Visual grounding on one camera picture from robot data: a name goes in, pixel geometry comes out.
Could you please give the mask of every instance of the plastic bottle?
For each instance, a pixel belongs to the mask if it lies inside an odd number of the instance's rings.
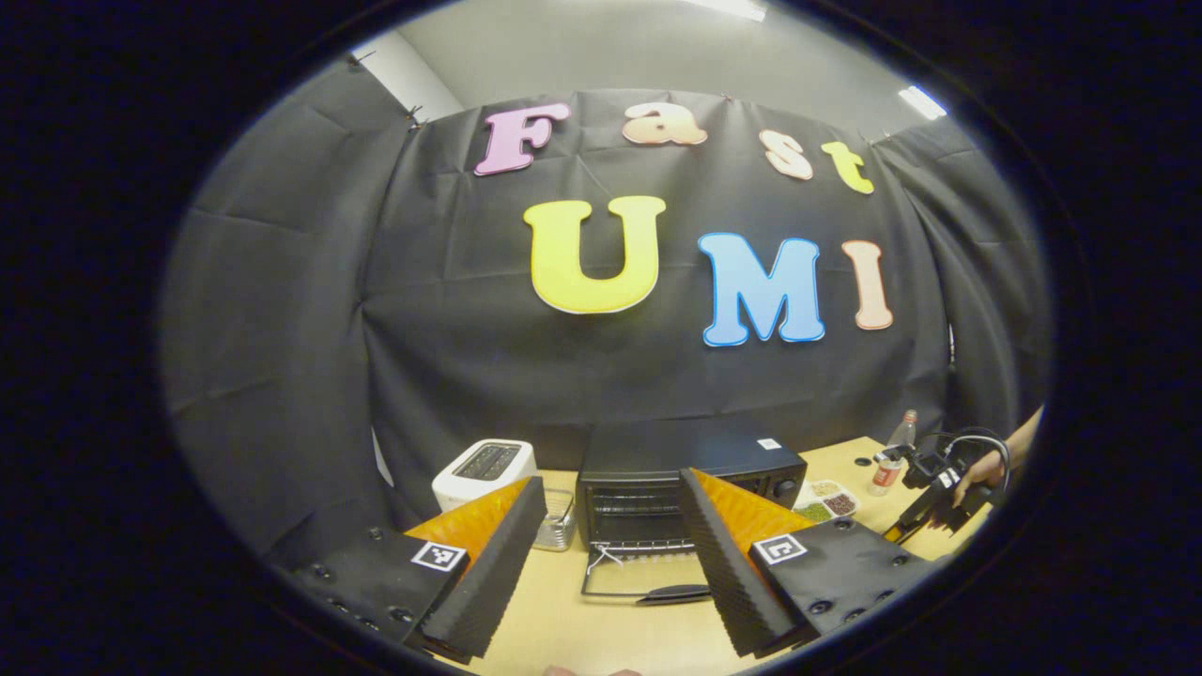
[[[900,425],[889,435],[889,440],[886,446],[897,446],[899,444],[914,445],[915,434],[917,432],[918,425],[918,411],[910,409],[905,411],[902,417]],[[883,496],[889,492],[889,487],[897,481],[898,475],[902,474],[902,469],[905,467],[905,461],[898,459],[897,462],[886,461],[880,463],[876,469],[876,474],[873,476],[873,481],[868,485],[868,492],[873,496]]]

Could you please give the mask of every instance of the foam letter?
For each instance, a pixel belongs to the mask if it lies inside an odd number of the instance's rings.
[[[792,136],[766,129],[760,132],[760,142],[768,149],[764,155],[768,156],[772,168],[802,180],[814,177],[814,167],[802,156],[802,144]]]
[[[881,268],[877,265],[881,248],[871,242],[852,239],[843,243],[843,253],[847,254],[856,268],[856,286],[859,289],[856,326],[864,331],[888,328],[893,324],[893,313],[885,304],[885,287],[881,285]]]
[[[666,209],[659,197],[618,197],[609,210],[621,217],[626,263],[617,277],[593,279],[581,271],[581,221],[593,213],[588,202],[545,202],[523,217],[534,231],[530,278],[548,306],[571,314],[615,313],[637,306],[660,275],[655,217]]]
[[[751,245],[742,235],[712,232],[697,241],[714,266],[714,324],[702,334],[707,345],[740,345],[748,330],[739,322],[739,302],[761,340],[772,337],[780,310],[785,321],[780,338],[787,343],[817,340],[826,333],[819,320],[814,263],[819,248],[808,239],[780,243],[772,274],[764,274]]]
[[[692,113],[676,103],[639,103],[626,108],[633,118],[621,128],[621,135],[635,143],[679,143],[695,146],[709,138]]]
[[[873,194],[873,182],[859,176],[859,167],[864,166],[864,160],[852,153],[847,147],[838,141],[822,144],[822,152],[834,160],[834,168],[839,172],[839,178],[856,192],[864,195]]]
[[[476,176],[488,176],[502,171],[525,168],[534,162],[534,155],[522,148],[529,141],[532,148],[542,148],[551,140],[551,120],[567,119],[572,109],[566,103],[552,103],[537,108],[523,108],[505,113],[493,113],[484,119],[493,128],[488,136],[488,150],[476,165]],[[526,126],[526,120],[538,118]]]

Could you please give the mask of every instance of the wooden table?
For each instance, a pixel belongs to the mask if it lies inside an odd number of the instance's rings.
[[[838,481],[851,491],[861,503],[855,518],[877,533],[922,494],[903,486],[900,478],[887,496],[868,493],[876,467],[859,467],[853,461],[870,458],[881,447],[863,437],[802,453],[809,463],[805,478]],[[575,472],[540,474],[548,488],[576,486]],[[951,553],[976,532],[988,510],[986,505],[951,538],[947,532],[923,529],[904,546],[927,559]],[[712,600],[665,606],[585,600],[581,583],[588,556],[579,530],[567,551],[531,550],[488,652],[468,669],[486,676],[541,676],[549,665],[571,669],[578,676],[607,676],[621,669],[644,676],[704,676],[733,674],[787,654],[739,658]]]

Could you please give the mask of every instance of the letter u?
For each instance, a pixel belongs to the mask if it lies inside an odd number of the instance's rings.
[[[667,206],[659,197],[617,197],[609,210],[621,218],[626,263],[617,277],[593,279],[581,271],[581,221],[593,213],[588,202],[545,202],[526,209],[534,231],[530,279],[548,306],[571,314],[617,313],[645,298],[660,275],[655,217]]]

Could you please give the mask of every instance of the white label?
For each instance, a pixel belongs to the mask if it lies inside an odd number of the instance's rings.
[[[805,553],[805,547],[803,547],[796,538],[787,534],[768,538],[767,540],[760,540],[752,546],[760,550],[760,553],[763,555],[763,559],[768,562],[768,565],[776,565],[783,561],[796,558]]]
[[[433,568],[434,570],[446,573],[454,568],[454,564],[458,563],[465,553],[468,553],[468,550],[462,547],[426,542],[426,545],[422,546],[417,555],[410,561],[417,565],[424,565],[426,568]]]

